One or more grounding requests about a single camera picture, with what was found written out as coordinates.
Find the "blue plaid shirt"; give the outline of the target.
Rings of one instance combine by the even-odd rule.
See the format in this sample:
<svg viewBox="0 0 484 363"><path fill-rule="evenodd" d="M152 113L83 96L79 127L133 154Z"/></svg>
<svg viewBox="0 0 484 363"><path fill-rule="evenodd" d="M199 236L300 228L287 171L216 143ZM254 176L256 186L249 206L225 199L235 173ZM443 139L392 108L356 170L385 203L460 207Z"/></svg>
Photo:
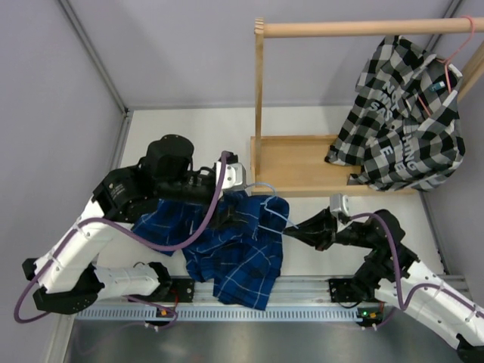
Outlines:
<svg viewBox="0 0 484 363"><path fill-rule="evenodd" d="M212 281L213 296L227 305L265 310L283 262L282 232L286 222L261 206L268 195L250 196L244 191L224 195L219 206L236 206L250 215L247 224L232 228L207 228L182 252L189 276L197 282ZM268 208L288 217L289 203L280 197ZM203 206L161 200L157 209L144 214L132 232L159 246L186 241L205 216Z"/></svg>

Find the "blue wire hanger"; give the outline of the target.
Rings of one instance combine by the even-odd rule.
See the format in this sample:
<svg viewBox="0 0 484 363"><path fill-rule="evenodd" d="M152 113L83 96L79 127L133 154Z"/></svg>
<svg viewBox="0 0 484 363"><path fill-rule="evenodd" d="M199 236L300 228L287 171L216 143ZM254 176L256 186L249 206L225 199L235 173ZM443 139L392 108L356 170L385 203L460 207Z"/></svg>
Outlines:
<svg viewBox="0 0 484 363"><path fill-rule="evenodd" d="M274 211L273 209L268 208L268 202L278 197L278 192L277 192L276 188L274 186L270 185L269 183L256 181L254 183L250 183L250 184L246 185L244 187L244 189L254 188L256 186L265 186L265 187L268 187L272 191L272 195L269 195L263 202L261 202L262 208L267 213L270 213L273 216L277 216L279 219L282 219L283 221L285 221L286 225L289 225L290 227L294 227L296 230L299 230L299 227L295 223L290 221L288 217Z"/></svg>

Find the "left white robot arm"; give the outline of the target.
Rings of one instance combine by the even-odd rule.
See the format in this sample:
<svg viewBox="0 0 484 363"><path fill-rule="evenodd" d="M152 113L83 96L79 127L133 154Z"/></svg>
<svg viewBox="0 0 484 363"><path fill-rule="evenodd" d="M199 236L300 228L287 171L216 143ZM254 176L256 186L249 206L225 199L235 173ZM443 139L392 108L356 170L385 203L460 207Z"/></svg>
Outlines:
<svg viewBox="0 0 484 363"><path fill-rule="evenodd" d="M114 169L103 178L81 216L44 256L23 262L25 291L41 316L74 315L97 301L121 296L148 302L169 297L172 279L163 264L105 268L95 259L113 241L128 240L159 252L182 250L206 229L230 219L220 201L246 186L244 165L225 151L211 167L194 169L193 155L194 145L180 135L151 142L135 165ZM180 239L157 243L147 234L149 218L174 202L199 207L202 214L183 228Z"/></svg>

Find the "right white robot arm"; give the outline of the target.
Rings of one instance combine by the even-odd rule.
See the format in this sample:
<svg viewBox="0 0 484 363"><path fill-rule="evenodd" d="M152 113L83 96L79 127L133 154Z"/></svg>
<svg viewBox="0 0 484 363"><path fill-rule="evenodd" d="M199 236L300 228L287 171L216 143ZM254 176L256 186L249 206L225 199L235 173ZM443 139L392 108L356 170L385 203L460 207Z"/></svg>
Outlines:
<svg viewBox="0 0 484 363"><path fill-rule="evenodd" d="M283 233L317 251L334 244L368 249L352 277L331 281L333 302L392 306L441 337L462 362L483 360L483 308L402 243L405 231L390 211L346 216L326 208Z"/></svg>

